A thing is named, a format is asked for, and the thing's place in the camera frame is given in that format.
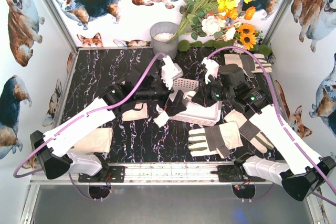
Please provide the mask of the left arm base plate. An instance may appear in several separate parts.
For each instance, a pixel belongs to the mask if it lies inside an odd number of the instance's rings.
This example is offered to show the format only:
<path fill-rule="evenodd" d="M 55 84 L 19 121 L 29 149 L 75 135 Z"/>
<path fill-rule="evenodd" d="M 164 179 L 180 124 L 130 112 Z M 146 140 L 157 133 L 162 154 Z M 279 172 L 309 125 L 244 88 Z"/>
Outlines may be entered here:
<path fill-rule="evenodd" d="M 95 175 L 79 174 L 78 182 L 80 183 L 123 183 L 125 177 L 125 166 L 107 165 Z"/>

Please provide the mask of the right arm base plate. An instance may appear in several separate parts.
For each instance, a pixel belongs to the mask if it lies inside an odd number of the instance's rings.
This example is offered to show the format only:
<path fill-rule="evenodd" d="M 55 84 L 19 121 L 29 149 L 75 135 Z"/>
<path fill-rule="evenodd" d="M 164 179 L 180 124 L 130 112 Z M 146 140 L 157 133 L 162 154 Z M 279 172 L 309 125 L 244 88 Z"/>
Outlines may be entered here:
<path fill-rule="evenodd" d="M 219 182 L 265 182 L 265 179 L 253 177 L 243 173 L 241 168 L 234 165 L 218 165 L 217 170 L 210 172 L 218 176 Z"/>

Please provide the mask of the white plastic storage basket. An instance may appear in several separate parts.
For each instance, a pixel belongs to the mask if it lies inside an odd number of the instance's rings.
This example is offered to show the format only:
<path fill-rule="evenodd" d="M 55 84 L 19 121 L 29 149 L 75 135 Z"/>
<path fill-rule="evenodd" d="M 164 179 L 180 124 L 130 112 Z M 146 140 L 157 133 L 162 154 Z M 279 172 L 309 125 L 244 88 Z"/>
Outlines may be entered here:
<path fill-rule="evenodd" d="M 198 88 L 198 81 L 178 78 L 173 82 L 173 93 L 170 94 L 171 100 L 176 96 L 178 90 L 183 92 L 195 91 Z M 177 114 L 176 116 L 171 117 L 169 120 L 181 121 L 190 124 L 198 124 L 202 126 L 214 126 L 220 119 L 221 116 L 221 102 L 216 102 L 210 107 L 204 107 L 197 103 L 191 102 L 187 110 Z M 159 115 L 163 112 L 163 109 L 156 106 L 156 110 Z"/>

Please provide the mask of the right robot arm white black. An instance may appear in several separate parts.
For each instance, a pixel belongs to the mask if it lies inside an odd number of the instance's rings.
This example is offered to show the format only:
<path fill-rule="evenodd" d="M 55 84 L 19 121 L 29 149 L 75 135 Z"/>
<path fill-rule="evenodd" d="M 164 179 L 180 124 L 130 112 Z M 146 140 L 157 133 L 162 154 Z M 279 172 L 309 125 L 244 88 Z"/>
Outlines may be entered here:
<path fill-rule="evenodd" d="M 237 158 L 235 165 L 249 177 L 282 186 L 297 201 L 303 201 L 328 180 L 335 168 L 334 159 L 312 150 L 286 123 L 264 90 L 248 86 L 238 65 L 205 67 L 204 72 L 192 102 L 209 107 L 217 101 L 228 101 L 233 109 L 224 123 L 189 131 L 192 156 L 217 154 L 227 158 L 243 140 L 261 153 L 277 149 L 284 158 L 282 163 L 247 153 Z"/>

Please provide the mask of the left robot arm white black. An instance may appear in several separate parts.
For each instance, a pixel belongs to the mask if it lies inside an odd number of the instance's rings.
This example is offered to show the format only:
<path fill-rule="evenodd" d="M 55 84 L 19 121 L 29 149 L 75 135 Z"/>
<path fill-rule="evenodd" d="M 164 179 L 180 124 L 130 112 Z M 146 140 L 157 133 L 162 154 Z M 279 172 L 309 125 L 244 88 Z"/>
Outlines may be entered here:
<path fill-rule="evenodd" d="M 30 135 L 32 148 L 47 179 L 78 173 L 87 175 L 90 180 L 104 180 L 109 165 L 95 154 L 76 154 L 72 147 L 99 126 L 133 110 L 139 103 L 156 102 L 165 118 L 185 111 L 181 90 L 170 99 L 174 92 L 173 82 L 181 76 L 181 73 L 171 77 L 164 73 L 160 76 L 143 74 L 138 81 L 122 80 L 107 87 L 85 109 L 57 128 L 45 133 L 33 132 Z"/>

